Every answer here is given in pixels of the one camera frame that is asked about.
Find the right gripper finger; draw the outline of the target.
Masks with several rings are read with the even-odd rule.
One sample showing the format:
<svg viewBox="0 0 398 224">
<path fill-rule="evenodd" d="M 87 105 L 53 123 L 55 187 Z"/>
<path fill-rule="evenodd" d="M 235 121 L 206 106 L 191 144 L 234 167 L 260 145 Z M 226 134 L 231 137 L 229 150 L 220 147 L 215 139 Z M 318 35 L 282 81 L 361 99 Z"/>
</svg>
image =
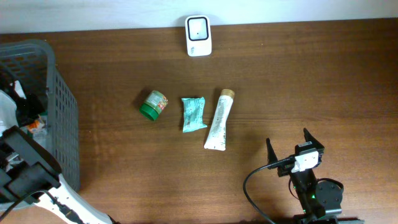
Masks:
<svg viewBox="0 0 398 224">
<path fill-rule="evenodd" d="M 323 149 L 323 145 L 310 134 L 307 128 L 303 129 L 303 133 L 306 142 L 311 142 L 317 149 Z"/>
<path fill-rule="evenodd" d="M 269 138 L 266 139 L 266 147 L 267 147 L 267 168 L 273 169 L 275 167 L 275 164 L 278 162 L 278 158 L 274 152 L 271 140 Z"/>
</svg>

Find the white tube gold cap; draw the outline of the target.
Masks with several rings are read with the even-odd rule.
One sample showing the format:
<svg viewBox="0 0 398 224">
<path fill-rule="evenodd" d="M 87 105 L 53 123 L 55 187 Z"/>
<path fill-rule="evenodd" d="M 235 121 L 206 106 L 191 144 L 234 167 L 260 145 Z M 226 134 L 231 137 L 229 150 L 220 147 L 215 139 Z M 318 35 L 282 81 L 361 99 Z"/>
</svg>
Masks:
<svg viewBox="0 0 398 224">
<path fill-rule="evenodd" d="M 205 141 L 205 149 L 226 150 L 226 122 L 233 105 L 234 96 L 235 92 L 233 90 L 223 89 L 221 91 L 210 132 Z"/>
</svg>

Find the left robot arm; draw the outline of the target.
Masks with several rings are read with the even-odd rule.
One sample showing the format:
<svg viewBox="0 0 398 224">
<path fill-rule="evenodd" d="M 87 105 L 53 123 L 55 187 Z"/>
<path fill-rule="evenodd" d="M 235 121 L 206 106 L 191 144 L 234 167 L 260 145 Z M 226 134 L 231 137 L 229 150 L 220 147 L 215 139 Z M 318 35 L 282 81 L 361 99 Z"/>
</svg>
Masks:
<svg viewBox="0 0 398 224">
<path fill-rule="evenodd" d="M 53 155 L 17 126 L 1 133 L 1 200 L 11 203 L 1 221 L 25 202 L 52 212 L 65 223 L 116 223 L 81 198 L 68 185 Z"/>
</svg>

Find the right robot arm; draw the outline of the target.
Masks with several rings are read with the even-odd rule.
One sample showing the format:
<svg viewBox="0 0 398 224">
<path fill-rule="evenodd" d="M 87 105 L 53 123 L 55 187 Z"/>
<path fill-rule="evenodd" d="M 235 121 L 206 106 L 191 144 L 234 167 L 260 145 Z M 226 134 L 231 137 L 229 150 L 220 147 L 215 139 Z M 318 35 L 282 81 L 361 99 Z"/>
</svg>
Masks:
<svg viewBox="0 0 398 224">
<path fill-rule="evenodd" d="M 289 176 L 302 206 L 303 214 L 295 215 L 294 222 L 308 223 L 364 223 L 358 218 L 342 218 L 341 203 L 344 185 L 330 178 L 318 179 L 314 168 L 322 163 L 325 147 L 307 129 L 303 130 L 305 142 L 295 146 L 295 153 L 279 160 L 271 140 L 266 140 L 267 160 L 270 169 L 277 169 L 279 177 Z"/>
</svg>

